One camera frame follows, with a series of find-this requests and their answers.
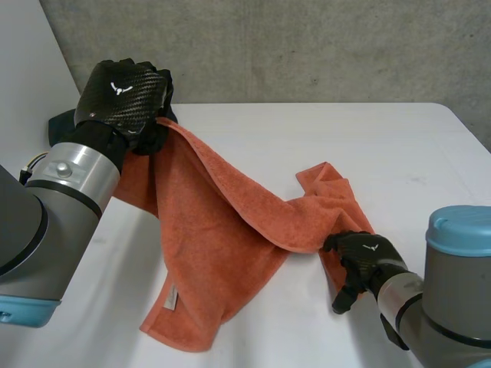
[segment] towel label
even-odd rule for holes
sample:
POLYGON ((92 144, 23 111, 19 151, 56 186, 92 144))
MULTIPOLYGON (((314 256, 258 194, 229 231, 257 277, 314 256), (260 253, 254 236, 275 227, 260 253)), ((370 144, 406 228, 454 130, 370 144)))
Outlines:
POLYGON ((163 307, 173 311, 174 309, 176 309, 176 302, 177 302, 177 289, 176 286, 173 284, 169 289, 169 293, 167 294, 166 302, 163 304, 163 307))

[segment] blue cap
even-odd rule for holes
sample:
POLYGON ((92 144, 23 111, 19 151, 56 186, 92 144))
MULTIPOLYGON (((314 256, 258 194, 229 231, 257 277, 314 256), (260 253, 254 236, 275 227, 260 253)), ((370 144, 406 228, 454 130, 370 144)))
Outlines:
POLYGON ((486 359, 467 368, 491 368, 491 359, 486 359))
POLYGON ((460 257, 491 257, 491 207, 453 205, 430 216, 427 242, 460 257))
POLYGON ((61 301, 0 295, 0 324, 43 327, 60 303, 61 301))

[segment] cable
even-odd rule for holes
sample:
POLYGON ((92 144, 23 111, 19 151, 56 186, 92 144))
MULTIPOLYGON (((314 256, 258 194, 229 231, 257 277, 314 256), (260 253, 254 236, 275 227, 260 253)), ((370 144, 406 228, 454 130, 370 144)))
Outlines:
POLYGON ((29 178, 32 176, 32 170, 42 159, 46 157, 48 152, 43 152, 35 156, 31 161, 22 168, 21 173, 18 177, 18 181, 24 186, 28 182, 29 178))

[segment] table surface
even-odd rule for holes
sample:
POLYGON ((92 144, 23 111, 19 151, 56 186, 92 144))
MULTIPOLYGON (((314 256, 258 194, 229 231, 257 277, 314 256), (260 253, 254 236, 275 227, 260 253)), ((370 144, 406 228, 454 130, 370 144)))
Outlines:
MULTIPOLYGON (((433 103, 177 105, 180 123, 282 197, 295 173, 329 161, 350 179, 375 230, 423 275, 424 232, 445 205, 491 204, 491 155, 433 103)), ((384 335, 372 297, 343 316, 316 255, 291 255, 205 353, 174 350, 138 330, 166 269, 159 226, 112 199, 51 322, 0 326, 3 368, 419 367, 384 335)))

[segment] white logo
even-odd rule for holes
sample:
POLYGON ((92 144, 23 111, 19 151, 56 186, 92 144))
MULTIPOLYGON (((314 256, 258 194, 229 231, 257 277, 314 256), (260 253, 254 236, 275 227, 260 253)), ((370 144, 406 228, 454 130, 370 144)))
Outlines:
POLYGON ((366 249, 371 249, 372 251, 376 251, 378 248, 378 244, 375 245, 374 247, 369 247, 368 245, 363 244, 362 247, 365 247, 366 249))
POLYGON ((128 92, 131 88, 133 88, 133 86, 129 86, 128 88, 116 88, 116 86, 114 85, 113 82, 110 82, 110 86, 113 88, 113 90, 116 92, 116 96, 119 96, 120 94, 124 93, 124 92, 128 92))

